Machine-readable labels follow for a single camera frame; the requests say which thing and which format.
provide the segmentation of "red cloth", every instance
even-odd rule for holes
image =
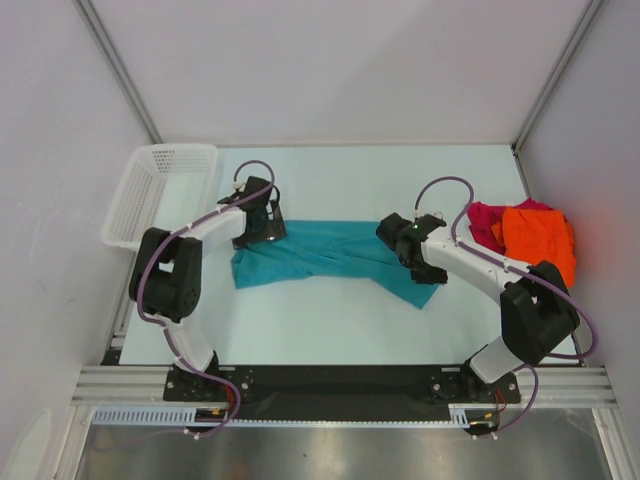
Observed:
[[[506,205],[492,206],[485,205],[482,202],[474,202],[467,212],[469,220],[471,221],[469,230],[471,230],[471,235],[473,235],[475,242],[501,255],[505,254],[506,249],[498,243],[491,227],[498,222],[502,222],[502,215],[506,208]],[[548,207],[544,203],[536,202],[530,198],[520,205],[516,205],[514,208],[524,210],[552,210],[551,207]]]

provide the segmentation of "orange cloth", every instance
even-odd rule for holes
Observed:
[[[505,245],[504,234],[502,233],[502,221],[496,222],[491,225],[491,232],[493,233],[493,236],[496,237],[496,242],[498,242],[498,245],[504,247]]]
[[[573,286],[575,239],[561,211],[507,208],[502,223],[492,225],[491,230],[496,240],[504,243],[507,257],[532,265],[547,260],[558,267],[567,287]]]

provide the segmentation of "pile of clothes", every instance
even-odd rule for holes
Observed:
[[[575,239],[560,210],[529,199],[515,207],[475,202],[468,215],[476,243],[532,265],[547,260],[558,267],[567,287],[573,286]]]

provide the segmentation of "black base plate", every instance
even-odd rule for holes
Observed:
[[[449,420],[450,403],[495,405],[500,389],[520,402],[515,376],[465,393],[459,365],[410,366],[226,366],[210,373],[238,387],[239,419],[269,421],[396,422]],[[216,383],[172,367],[164,400],[225,402]]]

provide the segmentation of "white plastic basket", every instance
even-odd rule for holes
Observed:
[[[102,241],[137,251],[152,226],[175,230],[205,214],[220,188],[218,149],[204,144],[160,144],[131,155],[107,219]]]

